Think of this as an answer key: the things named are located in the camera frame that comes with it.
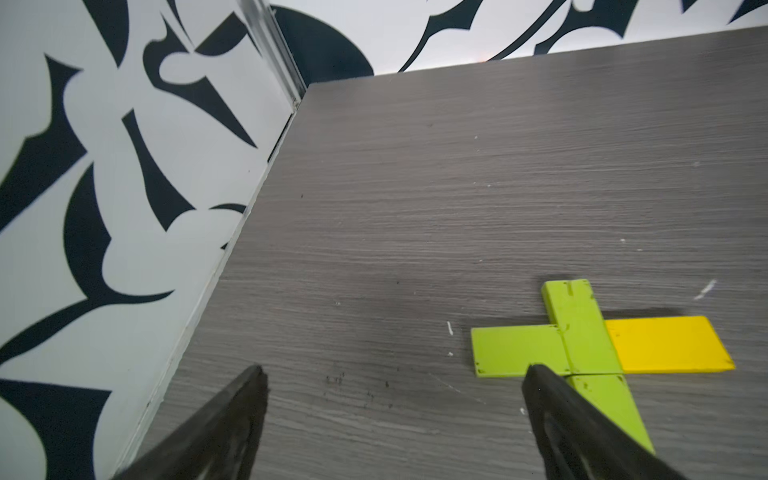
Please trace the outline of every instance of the green cross-shaped block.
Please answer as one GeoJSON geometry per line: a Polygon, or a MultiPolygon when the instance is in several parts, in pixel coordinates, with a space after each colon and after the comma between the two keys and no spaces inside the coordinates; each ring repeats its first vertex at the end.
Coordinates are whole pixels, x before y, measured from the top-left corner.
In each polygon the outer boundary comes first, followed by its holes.
{"type": "Polygon", "coordinates": [[[525,376],[543,363],[653,452],[589,281],[547,282],[541,295],[551,325],[472,329],[477,375],[525,376]]]}

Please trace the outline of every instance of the scratch mark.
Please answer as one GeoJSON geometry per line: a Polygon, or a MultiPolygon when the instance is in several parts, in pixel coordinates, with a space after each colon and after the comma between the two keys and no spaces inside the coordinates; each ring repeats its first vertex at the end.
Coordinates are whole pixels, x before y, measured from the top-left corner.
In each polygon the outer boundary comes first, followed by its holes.
{"type": "Polygon", "coordinates": [[[712,291],[712,289],[715,287],[715,284],[717,283],[717,280],[712,279],[710,282],[705,286],[698,295],[694,297],[694,300],[701,300],[704,298],[705,295],[707,295],[709,292],[712,291]]]}
{"type": "Polygon", "coordinates": [[[462,392],[461,390],[457,389],[457,388],[456,388],[456,387],[454,387],[453,385],[450,385],[450,384],[448,384],[448,383],[446,383],[446,382],[443,382],[443,381],[442,381],[441,379],[439,379],[439,378],[438,378],[436,375],[433,375],[433,374],[432,374],[432,372],[427,372],[427,375],[431,376],[433,379],[437,380],[438,382],[442,383],[443,385],[447,386],[448,388],[450,388],[451,390],[453,390],[454,392],[456,392],[456,393],[458,393],[458,394],[460,394],[460,395],[463,395],[463,396],[469,397],[470,399],[473,399],[473,400],[475,400],[475,401],[476,401],[476,402],[478,402],[478,403],[482,403],[483,405],[488,405],[488,404],[487,404],[487,403],[485,403],[483,400],[481,400],[481,399],[477,399],[477,398],[475,398],[475,397],[473,397],[473,396],[471,396],[471,395],[467,395],[466,393],[464,393],[464,392],[462,392]]]}

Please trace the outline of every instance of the black and white patterned wall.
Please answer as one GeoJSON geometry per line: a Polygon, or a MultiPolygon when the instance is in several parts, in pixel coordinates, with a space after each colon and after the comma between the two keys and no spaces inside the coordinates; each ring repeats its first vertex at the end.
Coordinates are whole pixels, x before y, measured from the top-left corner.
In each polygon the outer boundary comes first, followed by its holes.
{"type": "Polygon", "coordinates": [[[768,0],[272,0],[315,81],[768,25],[768,0]]]}
{"type": "Polygon", "coordinates": [[[234,0],[0,16],[0,478],[108,478],[291,111],[234,0]]]}

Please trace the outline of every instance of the wood grain tabletop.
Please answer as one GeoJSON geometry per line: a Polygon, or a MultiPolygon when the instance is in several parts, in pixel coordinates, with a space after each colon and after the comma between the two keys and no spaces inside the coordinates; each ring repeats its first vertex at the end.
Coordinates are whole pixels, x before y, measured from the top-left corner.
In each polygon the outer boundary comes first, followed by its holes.
{"type": "Polygon", "coordinates": [[[735,371],[628,382],[663,460],[764,478],[765,45],[313,84],[144,449],[259,363],[253,478],[544,478],[521,379],[475,378],[470,329],[546,323],[541,283],[587,278],[606,319],[710,319],[735,371]]]}

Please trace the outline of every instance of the white wall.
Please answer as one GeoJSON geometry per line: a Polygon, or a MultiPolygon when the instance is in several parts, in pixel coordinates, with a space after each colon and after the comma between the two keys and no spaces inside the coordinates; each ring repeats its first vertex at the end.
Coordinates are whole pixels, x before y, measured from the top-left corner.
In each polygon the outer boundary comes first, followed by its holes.
{"type": "Polygon", "coordinates": [[[2,6],[0,478],[110,477],[172,362],[292,111],[233,11],[2,6]]]}
{"type": "MultiPolygon", "coordinates": [[[[327,34],[302,42],[299,37],[303,32],[297,28],[300,34],[295,35],[291,31],[291,24],[302,21],[301,15],[305,15],[308,22],[322,22],[346,38],[349,49],[362,54],[361,61],[367,61],[373,74],[528,56],[534,54],[537,45],[539,53],[544,53],[550,38],[556,40],[548,50],[552,53],[768,25],[766,3],[766,0],[272,0],[295,55],[301,57],[306,52],[311,58],[322,59],[326,54],[316,45],[327,41],[327,34]],[[423,39],[426,43],[419,50],[423,39]],[[514,48],[505,52],[510,45],[514,48]],[[414,53],[418,55],[409,63],[414,53]]],[[[335,64],[334,78],[359,76],[359,72],[366,70],[357,65],[360,61],[352,65],[356,68],[339,61],[338,49],[338,44],[333,43],[336,51],[328,52],[329,61],[335,64]]],[[[329,79],[313,74],[311,66],[302,68],[299,58],[297,63],[309,82],[313,77],[329,79]]]]}

